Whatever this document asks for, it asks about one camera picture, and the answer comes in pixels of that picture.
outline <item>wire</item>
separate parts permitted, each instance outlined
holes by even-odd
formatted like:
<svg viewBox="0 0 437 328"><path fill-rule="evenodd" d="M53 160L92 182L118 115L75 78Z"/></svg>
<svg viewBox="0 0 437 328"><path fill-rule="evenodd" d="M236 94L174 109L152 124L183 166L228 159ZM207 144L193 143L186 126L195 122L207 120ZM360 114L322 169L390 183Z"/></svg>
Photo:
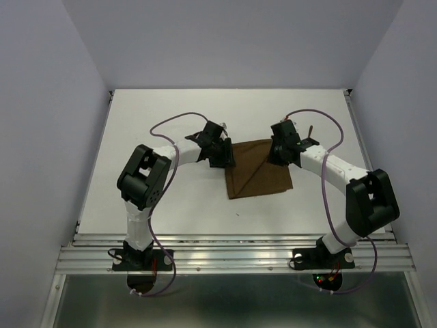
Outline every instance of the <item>wire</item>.
<svg viewBox="0 0 437 328"><path fill-rule="evenodd" d="M333 281L333 280L336 278L336 276L338 276L339 272L340 272L340 261L337 262L337 272L336 272L332 277L329 277L328 280L329 280L330 282Z"/></svg>
<svg viewBox="0 0 437 328"><path fill-rule="evenodd" d="M328 225L329 225L330 231L333 233L335 239L340 244L342 244L345 247L351 247L351 245L348 245L348 244L344 243L340 239L340 237L338 236L337 232L335 231L333 220L332 220L332 218L330 216L328 198L326 196L326 162L328 160L328 156L330 155L330 152L332 152L335 148L337 148L338 146L340 146L343 143L343 140L344 140L344 131L343 131L340 123L338 123L338 121L336 119L334 119L334 117L332 117L331 115L325 113L324 111L320 111L319 109L298 109L297 111L292 111L291 113L288 113L286 115L285 119L288 119L291 115L294 115L294 114L297 114L297 113L303 113L303 112L318 113L318 114L321 114L323 116L326 116L331 121L333 121L335 125L337 125L337 128L340 131L340 140L339 140L339 142L337 142L335 145L333 145L331 148L329 148L326 151L326 154L325 154L325 156L323 158L323 161L322 161L322 174L321 174L322 197L323 197L323 204L324 204L324 207L325 207L326 218L328 219ZM333 292L334 294L348 294L350 292L357 291L358 289L361 289L362 287L367 285L367 283L369 283L371 281L371 279L373 278L373 275L374 275L375 270L376 270L376 266L378 264L378 251L376 250L376 245L375 245L374 241L370 237L368 237L368 236L366 238L371 243L371 245L373 247L373 251L375 253L375 260L374 260L373 267L372 267L372 270L370 272L369 277L361 285L359 285L359 286L357 286L355 288L351 288L349 290L339 290L337 292Z"/></svg>
<svg viewBox="0 0 437 328"><path fill-rule="evenodd" d="M108 255L110 257L112 257L112 258L115 258L116 260L122 261L123 259L122 259L121 256L119 257L119 256L116 256L115 254L111 253L111 251L115 251L115 250L117 250L117 248L110 248L110 249L108 249Z"/></svg>
<svg viewBox="0 0 437 328"><path fill-rule="evenodd" d="M331 270L331 272L329 273L328 277L331 277L331 276L333 275L335 269L337 269L337 272L340 270L340 261L338 261L338 262L335 264L334 268Z"/></svg>
<svg viewBox="0 0 437 328"><path fill-rule="evenodd" d="M158 270L157 270L157 267L158 266L158 261L157 261L157 259L153 259L153 264L152 264L152 272L153 272L153 275L156 277L157 275L158 275Z"/></svg>
<svg viewBox="0 0 437 328"><path fill-rule="evenodd" d="M201 118L203 118L205 121L208 121L208 119L206 118L205 115L200 114L200 113L196 113L194 111L189 111L189 112L186 112L186 113L175 115L175 116L173 116L171 118L167 118L166 120L163 120L162 122L159 122L159 123L153 125L153 127L151 127L151 129L149 131L150 135L152 135L154 137L163 138L163 139L167 140L168 142L170 142L173 145L173 147L175 148L175 151L176 151L175 165L174 165L174 168L173 168L173 172L171 173L169 182L165 185L165 187L163 189L163 193L161 194L161 197L166 193L167 189L170 187L170 184L173 182L173 179L175 178L176 172L178 170L178 165L179 165L180 152L179 152L179 148L176 146L175 142L170 137L168 137L166 135L162 135L160 133L155 133L154 130L156 128L158 128L159 126L165 124L165 123L168 123L168 122L170 122L172 120L175 120L176 118L181 118L182 116L186 116L186 115L197 115L197 116L200 116ZM159 246L159 248L161 248L161 250L163 251L164 255L166 255L166 257L168 257L170 259L171 266L173 267L173 276L171 277L171 280L169 281L169 283L165 287L163 287L162 289L158 290L157 292L153 292L152 294L140 294L140 293L136 292L135 290L131 290L130 291L132 294L135 294L135 295L140 296L140 297L153 297L153 296L159 295L162 292L166 291L172 285L172 283L176 279L176 273L177 272L176 272L176 263L175 263L175 260L174 260L173 256L171 256L170 253L164 248L163 244L161 244L161 242L158 240L158 237L155 235L155 232L153 231L153 227L152 227L152 214L153 214L155 208L156 208L156 204L150 210L149 219L147 221L147 224L149 225L150 234L152 235L152 238L154 239L155 243Z"/></svg>

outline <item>brown cloth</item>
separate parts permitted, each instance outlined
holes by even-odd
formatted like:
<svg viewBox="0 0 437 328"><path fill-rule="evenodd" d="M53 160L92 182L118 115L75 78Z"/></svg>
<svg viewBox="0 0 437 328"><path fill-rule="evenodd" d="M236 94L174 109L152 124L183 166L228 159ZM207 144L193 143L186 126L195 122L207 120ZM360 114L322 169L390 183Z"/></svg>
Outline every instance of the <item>brown cloth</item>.
<svg viewBox="0 0 437 328"><path fill-rule="evenodd" d="M282 193L293 188L287 166L267 163L271 143L271 139L265 139L232 145L236 166L225 169L230 200Z"/></svg>

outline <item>black bracket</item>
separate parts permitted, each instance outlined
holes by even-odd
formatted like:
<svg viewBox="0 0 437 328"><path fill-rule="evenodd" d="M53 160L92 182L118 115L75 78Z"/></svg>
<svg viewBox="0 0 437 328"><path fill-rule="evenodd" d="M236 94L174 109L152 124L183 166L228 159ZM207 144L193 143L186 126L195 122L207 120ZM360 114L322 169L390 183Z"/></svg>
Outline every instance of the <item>black bracket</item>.
<svg viewBox="0 0 437 328"><path fill-rule="evenodd" d="M171 257L174 255L172 249L166 249ZM121 258L121 262L116 264L113 261L113 271L152 271L154 261L156 260L157 271L171 271L173 267L166 264L165 254L161 249L154 249L153 243L150 244L144 251L138 251L128 245L126 241L123 242L122 249L114 249L114 256Z"/></svg>
<svg viewBox="0 0 437 328"><path fill-rule="evenodd" d="M333 292L336 292L343 284L343 275L338 273L335 274L335 278L329 279L325 275L315 273L313 274L313 280L318 287L324 290L332 290Z"/></svg>
<svg viewBox="0 0 437 328"><path fill-rule="evenodd" d="M307 148L319 145L319 142L306 138L301 140L291 120L285 120L271 126L273 131L272 145L267 161L271 164L286 166L300 165L300 153Z"/></svg>
<svg viewBox="0 0 437 328"><path fill-rule="evenodd" d="M317 240L314 248L295 248L289 266L293 270L325 270L332 269L337 263L342 269L353 269L355 262L352 251L346 248L337 254L331 254L322 242Z"/></svg>
<svg viewBox="0 0 437 328"><path fill-rule="evenodd" d="M163 192L171 160L139 145L129 158L117 181L122 198L139 210L155 205Z"/></svg>
<svg viewBox="0 0 437 328"><path fill-rule="evenodd" d="M201 148L198 161L208 159L210 167L235 166L231 138L222 139L221 134L223 131L225 131L224 127L207 121L201 132L185 137L185 139L195 142Z"/></svg>
<svg viewBox="0 0 437 328"><path fill-rule="evenodd" d="M389 175L381 169L346 185L346 221L357 235L368 236L399 214Z"/></svg>

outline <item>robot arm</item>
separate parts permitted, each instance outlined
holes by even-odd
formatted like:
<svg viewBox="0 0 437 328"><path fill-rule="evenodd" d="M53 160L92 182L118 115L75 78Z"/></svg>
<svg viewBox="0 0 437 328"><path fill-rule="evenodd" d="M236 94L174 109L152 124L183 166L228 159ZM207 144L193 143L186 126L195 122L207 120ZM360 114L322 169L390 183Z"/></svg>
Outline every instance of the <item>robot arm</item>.
<svg viewBox="0 0 437 328"><path fill-rule="evenodd" d="M300 139L294 124L284 120L272 125L272 146L268 161L275 165L295 164L319 176L327 151L314 139ZM311 250L295 250L305 257L298 269L328 269L358 240L399 217L389 176L381 169L369 172L334 155L326 161L326 181L346 196L346 220L335 227L340 243L332 232L323 236Z"/></svg>
<svg viewBox="0 0 437 328"><path fill-rule="evenodd" d="M209 160L210 167L235 165L231 139L226 136L223 126L211 121L201 132L189 135L175 145L179 151L178 167L205 159ZM139 145L118 178L117 188L122 192L128 218L121 257L132 264L133 269L144 267L151 258L153 238L148 219L163 194L169 171L174 169L175 157L173 146L151 149Z"/></svg>

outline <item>white table surface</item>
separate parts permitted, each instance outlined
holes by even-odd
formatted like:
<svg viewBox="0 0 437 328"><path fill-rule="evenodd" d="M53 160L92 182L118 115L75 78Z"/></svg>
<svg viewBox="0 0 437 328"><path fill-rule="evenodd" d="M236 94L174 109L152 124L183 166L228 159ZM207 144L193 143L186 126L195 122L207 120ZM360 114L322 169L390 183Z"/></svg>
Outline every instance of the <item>white table surface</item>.
<svg viewBox="0 0 437 328"><path fill-rule="evenodd" d="M233 143L266 139L270 125L286 113L321 109L342 125L345 140L334 153L364 167L363 156L342 90L116 90L96 166L81 215L80 234L124 234L126 213L116 188L119 174L134 148L167 145L149 135L155 123L186 111L198 111L213 122L225 122ZM337 127L315 113L292 117L304 137L325 148L339 138ZM159 128L173 140L200 131L205 122L187 116ZM157 206L152 225L160 234L324 234L329 231L322 203L320 178L290 165L294 188L285 193L227 198L225 172L208 162L179 168L173 184ZM345 219L345 198L327 186L334 223Z"/></svg>

